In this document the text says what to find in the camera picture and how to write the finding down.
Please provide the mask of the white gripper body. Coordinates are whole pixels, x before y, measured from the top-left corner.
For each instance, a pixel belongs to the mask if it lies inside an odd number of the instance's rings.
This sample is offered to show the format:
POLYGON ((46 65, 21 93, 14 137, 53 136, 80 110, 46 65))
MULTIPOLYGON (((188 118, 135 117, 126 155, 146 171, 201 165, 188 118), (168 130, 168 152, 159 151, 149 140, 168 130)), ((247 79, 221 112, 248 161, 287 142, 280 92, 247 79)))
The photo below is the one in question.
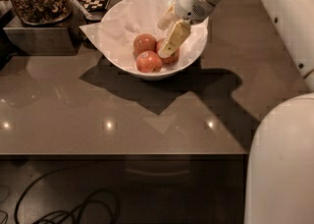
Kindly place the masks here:
POLYGON ((193 25, 202 23, 213 11, 214 6, 206 0, 176 0, 175 2, 175 14, 193 25))

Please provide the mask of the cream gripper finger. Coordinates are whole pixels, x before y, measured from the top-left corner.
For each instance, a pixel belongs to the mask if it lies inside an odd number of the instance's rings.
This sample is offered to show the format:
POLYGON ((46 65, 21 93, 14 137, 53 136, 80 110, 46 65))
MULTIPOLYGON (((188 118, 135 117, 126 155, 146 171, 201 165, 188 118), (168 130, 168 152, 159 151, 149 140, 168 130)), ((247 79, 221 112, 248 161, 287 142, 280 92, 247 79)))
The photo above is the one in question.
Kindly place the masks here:
POLYGON ((188 21, 178 20, 171 22, 167 35, 158 50, 159 56, 168 58, 173 55, 189 37, 190 32, 191 25, 188 21))
POLYGON ((174 6, 170 6, 163 16, 159 19, 157 27, 161 30, 165 30, 169 27, 170 23, 175 18, 174 6))

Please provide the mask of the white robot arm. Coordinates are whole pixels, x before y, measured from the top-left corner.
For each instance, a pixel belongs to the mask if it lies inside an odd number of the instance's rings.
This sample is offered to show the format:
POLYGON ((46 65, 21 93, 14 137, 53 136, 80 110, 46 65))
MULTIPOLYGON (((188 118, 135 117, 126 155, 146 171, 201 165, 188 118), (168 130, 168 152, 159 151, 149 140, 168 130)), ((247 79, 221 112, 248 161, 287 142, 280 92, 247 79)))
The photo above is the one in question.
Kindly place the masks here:
MULTIPOLYGON (((163 57, 221 0, 176 0, 158 22, 163 57)), ((314 224, 314 0, 260 0, 309 91, 272 109, 253 138, 244 224, 314 224)))

